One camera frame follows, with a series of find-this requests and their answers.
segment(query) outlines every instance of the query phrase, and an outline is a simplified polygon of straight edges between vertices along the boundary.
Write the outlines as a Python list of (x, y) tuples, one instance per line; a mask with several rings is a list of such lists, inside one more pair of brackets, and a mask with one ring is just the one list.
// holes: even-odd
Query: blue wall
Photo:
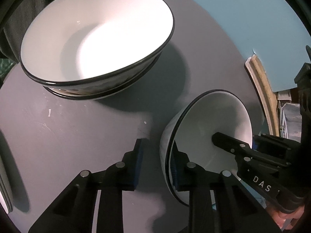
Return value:
[(285, 0), (194, 1), (225, 30), (245, 60), (256, 52), (274, 92), (296, 87), (294, 77), (310, 62), (305, 46), (311, 37)]

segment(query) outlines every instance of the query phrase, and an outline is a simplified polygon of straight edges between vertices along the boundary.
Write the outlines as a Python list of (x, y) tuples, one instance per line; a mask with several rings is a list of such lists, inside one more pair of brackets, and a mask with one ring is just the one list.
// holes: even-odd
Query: curved wooden edge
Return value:
[(269, 133), (274, 136), (279, 136), (279, 120), (277, 117), (278, 103), (276, 95), (271, 90), (265, 70), (256, 54), (248, 58), (245, 67), (253, 80), (262, 103), (263, 112), (265, 113), (269, 127)]

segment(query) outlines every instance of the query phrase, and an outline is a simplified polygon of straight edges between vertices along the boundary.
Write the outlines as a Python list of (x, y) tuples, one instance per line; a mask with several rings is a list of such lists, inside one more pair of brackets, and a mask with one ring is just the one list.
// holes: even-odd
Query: bowl rim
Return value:
[(101, 93), (96, 93), (96, 94), (92, 94), (92, 95), (64, 95), (61, 93), (58, 93), (48, 87), (43, 86), (48, 92), (50, 92), (53, 95), (56, 95), (60, 98), (63, 99), (67, 99), (67, 100), (76, 100), (76, 101), (83, 101), (83, 100), (96, 100), (102, 97), (108, 97), (110, 95), (114, 95), (126, 88), (128, 88), (129, 86), (131, 86), (132, 84), (134, 84), (135, 82), (137, 82), (141, 77), (143, 77), (153, 66), (154, 64), (158, 61), (158, 59), (160, 58), (160, 54), (158, 54), (157, 57), (155, 57), (155, 59), (145, 68), (143, 69), (140, 73), (138, 73), (136, 76), (134, 76), (133, 78), (131, 78), (130, 80), (122, 83), (119, 86), (116, 86), (115, 88), (109, 89), (107, 91), (101, 92)]
[(171, 180), (170, 180), (170, 177), (169, 177), (169, 173), (170, 173), (170, 156), (171, 156), (171, 151), (172, 151), (172, 147), (173, 147), (173, 143), (175, 141), (175, 135), (177, 133), (177, 130), (182, 122), (182, 120), (184, 119), (184, 117), (186, 116), (186, 114), (188, 113), (188, 111), (192, 108), (192, 106), (198, 101), (200, 100), (201, 98), (203, 98), (204, 96), (206, 95), (209, 95), (211, 93), (214, 93), (214, 92), (226, 92), (226, 93), (229, 93), (233, 96), (235, 96), (244, 106), (244, 108), (246, 109), (244, 103), (240, 100), (240, 98), (238, 98), (234, 93), (228, 91), (228, 90), (224, 90), (224, 89), (212, 89), (212, 90), (209, 90), (209, 91), (206, 91), (202, 94), (200, 94), (199, 96), (197, 96), (191, 103), (188, 104), (188, 106), (184, 109), (184, 111), (181, 113), (180, 117), (178, 118), (173, 130), (172, 130), (172, 133), (170, 135), (170, 138), (169, 138), (169, 142), (167, 144), (167, 147), (166, 147), (166, 154), (165, 154), (165, 161), (164, 161), (164, 171), (165, 171), (165, 180), (166, 180), (166, 183), (167, 183), (167, 186), (171, 192), (171, 194), (176, 198), (176, 200), (178, 200), (181, 204), (185, 205), (185, 206), (189, 206), (188, 204), (186, 204), (185, 202), (183, 202), (179, 197), (178, 195), (176, 194), (175, 190), (174, 190), (174, 187), (171, 183)]
[(173, 17), (173, 25), (172, 25), (172, 30), (171, 33), (169, 34), (168, 38), (164, 41), (164, 43), (162, 45), (160, 45), (155, 51), (153, 51), (152, 53), (150, 53), (149, 55), (147, 55), (146, 57), (142, 58), (139, 61), (136, 61), (135, 63), (132, 63), (130, 65), (127, 65), (123, 68), (120, 68), (118, 70), (112, 71), (110, 73), (107, 74), (102, 74), (102, 75), (98, 75), (95, 77), (91, 77), (91, 78), (86, 78), (86, 79), (81, 79), (81, 80), (74, 80), (74, 81), (49, 81), (49, 80), (44, 80), (41, 78), (38, 78), (36, 76), (34, 76), (33, 74), (31, 74), (26, 67), (24, 66), (23, 62), (22, 62), (22, 58), (21, 58), (21, 48), (19, 51), (19, 60), (20, 60), (20, 64), (21, 67), (23, 69), (23, 71), (25, 72), (25, 74), (31, 78), (32, 80), (34, 80), (35, 82), (38, 82), (42, 85), (45, 86), (56, 86), (56, 87), (70, 87), (70, 86), (77, 86), (77, 85), (83, 85), (83, 84), (89, 84), (89, 83), (93, 83), (99, 80), (103, 80), (103, 79), (107, 79), (110, 78), (111, 76), (115, 76), (115, 75), (119, 75), (121, 73), (124, 73), (128, 70), (131, 70), (132, 68), (135, 68), (136, 66), (140, 65), (141, 63), (146, 62), (147, 60), (153, 58), (154, 56), (156, 56), (159, 52), (162, 51), (162, 49), (167, 45), (167, 43), (171, 40), (174, 30), (175, 30), (175, 17), (174, 14), (171, 10), (171, 8), (169, 7), (169, 5), (162, 0), (166, 6), (169, 8), (169, 10), (171, 11), (172, 17)]

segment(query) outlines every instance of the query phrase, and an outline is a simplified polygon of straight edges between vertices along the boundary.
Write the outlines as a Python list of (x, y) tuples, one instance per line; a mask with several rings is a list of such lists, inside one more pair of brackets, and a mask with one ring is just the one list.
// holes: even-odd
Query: silver screw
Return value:
[(125, 163), (120, 161), (120, 162), (116, 163), (116, 167), (117, 168), (123, 168), (123, 167), (125, 167)]
[(195, 168), (196, 164), (194, 162), (188, 162), (187, 167), (189, 168)]
[(86, 177), (86, 176), (88, 176), (90, 173), (89, 173), (89, 171), (88, 170), (83, 170), (82, 172), (80, 172), (80, 176), (81, 177)]
[(228, 171), (228, 170), (224, 170), (224, 171), (222, 172), (222, 175), (225, 176), (225, 177), (230, 177), (230, 176), (231, 176), (231, 172)]

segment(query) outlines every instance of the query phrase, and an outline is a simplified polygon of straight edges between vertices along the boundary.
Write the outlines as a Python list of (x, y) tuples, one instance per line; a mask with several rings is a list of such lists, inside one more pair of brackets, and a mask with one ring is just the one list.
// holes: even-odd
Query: gray table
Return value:
[(125, 233), (175, 233), (188, 208), (169, 193), (159, 140), (182, 107), (211, 89), (226, 89), (245, 104), (254, 133), (263, 122), (245, 60), (212, 17), (192, 0), (165, 0), (175, 33), (155, 66), (136, 84), (97, 101), (70, 101), (48, 93), (17, 65), (0, 90), (1, 157), (14, 209), (10, 218), (27, 232), (83, 169), (106, 169), (145, 138), (139, 185), (123, 193)]

